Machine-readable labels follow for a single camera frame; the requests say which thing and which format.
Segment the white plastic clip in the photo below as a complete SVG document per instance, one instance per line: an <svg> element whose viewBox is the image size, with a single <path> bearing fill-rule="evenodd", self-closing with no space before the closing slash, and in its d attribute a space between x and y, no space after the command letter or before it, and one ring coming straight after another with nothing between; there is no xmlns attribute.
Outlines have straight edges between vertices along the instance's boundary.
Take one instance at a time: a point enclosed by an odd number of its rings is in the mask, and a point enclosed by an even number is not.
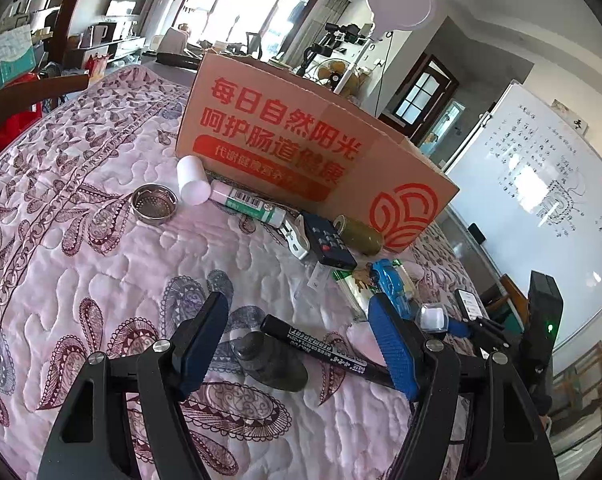
<svg viewBox="0 0 602 480"><path fill-rule="evenodd" d="M298 214L296 217L292 217L291 214L286 214L280 231L283 232L292 255L300 261L307 258L311 248L310 242L307 239L307 234L305 234L303 217L301 214Z"/></svg>

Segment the green white tube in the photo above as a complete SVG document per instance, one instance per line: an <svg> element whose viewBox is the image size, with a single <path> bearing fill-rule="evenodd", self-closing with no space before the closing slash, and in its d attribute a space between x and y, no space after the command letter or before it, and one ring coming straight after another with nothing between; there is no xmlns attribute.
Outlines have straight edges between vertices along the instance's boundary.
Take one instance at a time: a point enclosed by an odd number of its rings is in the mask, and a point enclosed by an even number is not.
<svg viewBox="0 0 602 480"><path fill-rule="evenodd" d="M286 211L283 208L220 180L213 180L210 186L210 198L213 202L240 212L240 214L246 214L275 229L279 229L284 224Z"/></svg>

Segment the whiteboard with writing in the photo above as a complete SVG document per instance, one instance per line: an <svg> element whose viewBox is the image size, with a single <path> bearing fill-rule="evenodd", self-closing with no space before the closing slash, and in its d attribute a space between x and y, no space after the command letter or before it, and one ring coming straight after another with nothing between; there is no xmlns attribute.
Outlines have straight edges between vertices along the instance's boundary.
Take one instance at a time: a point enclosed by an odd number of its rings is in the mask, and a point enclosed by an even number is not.
<svg viewBox="0 0 602 480"><path fill-rule="evenodd" d="M450 207L484 236L496 269L527 290L551 275L564 300L555 346L602 311L602 159L522 84L513 82L447 167Z"/></svg>

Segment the blue toy car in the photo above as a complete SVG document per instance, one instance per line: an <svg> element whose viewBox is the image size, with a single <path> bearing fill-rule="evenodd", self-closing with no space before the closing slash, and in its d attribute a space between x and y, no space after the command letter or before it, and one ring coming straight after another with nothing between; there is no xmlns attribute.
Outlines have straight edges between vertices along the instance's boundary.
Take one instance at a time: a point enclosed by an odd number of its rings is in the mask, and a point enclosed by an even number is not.
<svg viewBox="0 0 602 480"><path fill-rule="evenodd" d="M371 281L383 292L397 314L405 320L415 318L416 289L400 260L380 259L371 264Z"/></svg>

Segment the metal sink strainer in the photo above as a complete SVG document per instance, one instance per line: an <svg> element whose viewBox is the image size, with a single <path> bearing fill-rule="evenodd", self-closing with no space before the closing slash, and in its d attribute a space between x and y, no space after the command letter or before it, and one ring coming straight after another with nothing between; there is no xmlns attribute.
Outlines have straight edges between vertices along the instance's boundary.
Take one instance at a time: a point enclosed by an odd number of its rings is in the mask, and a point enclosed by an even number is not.
<svg viewBox="0 0 602 480"><path fill-rule="evenodd" d="M162 184L141 185L130 196L135 217L149 226L159 226L171 220L178 204L175 193Z"/></svg>

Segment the printed cardboard box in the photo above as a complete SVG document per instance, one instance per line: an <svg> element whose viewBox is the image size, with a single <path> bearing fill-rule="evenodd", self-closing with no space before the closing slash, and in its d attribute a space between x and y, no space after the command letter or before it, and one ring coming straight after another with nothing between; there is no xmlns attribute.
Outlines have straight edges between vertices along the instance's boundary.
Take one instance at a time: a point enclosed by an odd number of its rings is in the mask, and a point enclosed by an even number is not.
<svg viewBox="0 0 602 480"><path fill-rule="evenodd" d="M175 154L277 202L343 214L403 252L458 187L418 148L342 96L247 56L208 53Z"/></svg>

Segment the floral quilted bedspread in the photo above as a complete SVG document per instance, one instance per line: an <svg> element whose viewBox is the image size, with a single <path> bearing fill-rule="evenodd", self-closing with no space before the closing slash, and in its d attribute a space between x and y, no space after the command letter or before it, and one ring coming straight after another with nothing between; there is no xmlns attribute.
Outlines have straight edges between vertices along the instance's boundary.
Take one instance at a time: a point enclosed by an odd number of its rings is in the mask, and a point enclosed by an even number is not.
<svg viewBox="0 0 602 480"><path fill-rule="evenodd" d="M231 344L273 314L352 350L359 315L341 277L221 205L178 206L149 226L138 186L174 188L189 91L117 70L0 154L0 457L36 477L86 358L143 352L221 292L231 307L205 382L184 403L215 479L383 479L413 411L402 394L305 358L298 392L259 384Z"/></svg>

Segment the dark grey stone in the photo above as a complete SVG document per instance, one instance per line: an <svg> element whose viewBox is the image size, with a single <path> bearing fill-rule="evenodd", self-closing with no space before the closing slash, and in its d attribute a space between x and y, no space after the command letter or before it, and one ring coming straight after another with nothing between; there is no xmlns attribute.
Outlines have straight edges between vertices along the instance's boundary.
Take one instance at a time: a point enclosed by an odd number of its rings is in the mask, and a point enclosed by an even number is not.
<svg viewBox="0 0 602 480"><path fill-rule="evenodd" d="M307 385L307 369L281 342L262 332L231 341L231 351L243 371L269 388L298 392Z"/></svg>

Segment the black remote control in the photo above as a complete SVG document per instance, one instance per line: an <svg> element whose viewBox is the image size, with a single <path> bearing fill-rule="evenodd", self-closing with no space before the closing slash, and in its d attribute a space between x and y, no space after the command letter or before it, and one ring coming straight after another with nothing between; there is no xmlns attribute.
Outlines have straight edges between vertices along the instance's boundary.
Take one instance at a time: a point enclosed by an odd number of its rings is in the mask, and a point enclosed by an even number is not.
<svg viewBox="0 0 602 480"><path fill-rule="evenodd" d="M357 262L333 224L317 214L301 211L305 236L317 261L331 268L352 271Z"/></svg>

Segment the green cracker snack packet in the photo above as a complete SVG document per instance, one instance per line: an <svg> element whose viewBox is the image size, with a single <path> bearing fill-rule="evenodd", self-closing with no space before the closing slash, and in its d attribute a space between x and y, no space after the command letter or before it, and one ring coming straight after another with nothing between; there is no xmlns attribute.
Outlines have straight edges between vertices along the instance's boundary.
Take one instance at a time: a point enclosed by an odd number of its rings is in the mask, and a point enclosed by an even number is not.
<svg viewBox="0 0 602 480"><path fill-rule="evenodd" d="M374 286L371 275L369 275L373 262L367 262L364 266L359 266L352 271L333 270L331 272L333 280L343 293L357 320L365 321L367 319L369 300L381 293Z"/></svg>

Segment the black marker pen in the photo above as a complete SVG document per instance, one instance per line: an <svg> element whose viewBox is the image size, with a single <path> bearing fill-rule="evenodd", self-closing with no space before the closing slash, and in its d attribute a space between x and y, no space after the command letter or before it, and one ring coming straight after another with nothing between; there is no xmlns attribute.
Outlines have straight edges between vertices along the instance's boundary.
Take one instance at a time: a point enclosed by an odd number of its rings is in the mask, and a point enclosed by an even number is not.
<svg viewBox="0 0 602 480"><path fill-rule="evenodd" d="M297 330L274 315L268 314L260 325L260 330L290 348L311 356L318 361L333 365L347 373L364 378L367 382L394 388L390 374L374 363L364 361L332 344Z"/></svg>

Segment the white plastic cup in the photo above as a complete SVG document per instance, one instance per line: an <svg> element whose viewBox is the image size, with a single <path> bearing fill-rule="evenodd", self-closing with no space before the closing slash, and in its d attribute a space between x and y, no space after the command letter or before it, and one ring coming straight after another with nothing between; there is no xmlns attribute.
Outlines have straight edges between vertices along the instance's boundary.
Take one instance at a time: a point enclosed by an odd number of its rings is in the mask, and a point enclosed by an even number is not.
<svg viewBox="0 0 602 480"><path fill-rule="evenodd" d="M189 206L198 206L209 200L211 185L202 161L187 155L179 159L176 166L177 184L182 201Z"/></svg>

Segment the yellow standing fan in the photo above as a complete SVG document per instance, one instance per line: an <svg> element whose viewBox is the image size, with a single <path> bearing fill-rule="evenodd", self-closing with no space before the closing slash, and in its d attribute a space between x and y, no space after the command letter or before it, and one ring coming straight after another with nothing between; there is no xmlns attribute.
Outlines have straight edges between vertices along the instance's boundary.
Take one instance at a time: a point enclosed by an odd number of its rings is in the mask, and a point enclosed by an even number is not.
<svg viewBox="0 0 602 480"><path fill-rule="evenodd" d="M336 89L348 68L349 63L347 61L340 58L327 58L316 67L315 79L323 86Z"/></svg>

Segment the wooden chair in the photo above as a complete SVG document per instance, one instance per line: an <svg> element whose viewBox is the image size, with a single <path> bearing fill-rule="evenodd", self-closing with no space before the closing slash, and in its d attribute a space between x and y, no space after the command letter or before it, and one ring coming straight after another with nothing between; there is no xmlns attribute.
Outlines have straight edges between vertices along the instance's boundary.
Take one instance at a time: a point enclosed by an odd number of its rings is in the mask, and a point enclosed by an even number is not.
<svg viewBox="0 0 602 480"><path fill-rule="evenodd" d="M21 113L38 102L85 90L88 81L87 74L80 74L20 82L1 88L0 125L10 116Z"/></svg>

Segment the white screen smartphone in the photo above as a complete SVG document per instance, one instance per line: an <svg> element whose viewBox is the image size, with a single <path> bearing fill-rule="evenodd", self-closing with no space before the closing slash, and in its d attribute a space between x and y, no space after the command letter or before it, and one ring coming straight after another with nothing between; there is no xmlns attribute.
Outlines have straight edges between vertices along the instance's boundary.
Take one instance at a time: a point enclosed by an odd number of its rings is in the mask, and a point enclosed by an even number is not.
<svg viewBox="0 0 602 480"><path fill-rule="evenodd" d="M456 289L454 296L458 307L462 311L463 318L468 318L472 321L484 316L484 310L482 310L480 302L472 292L464 289Z"/></svg>

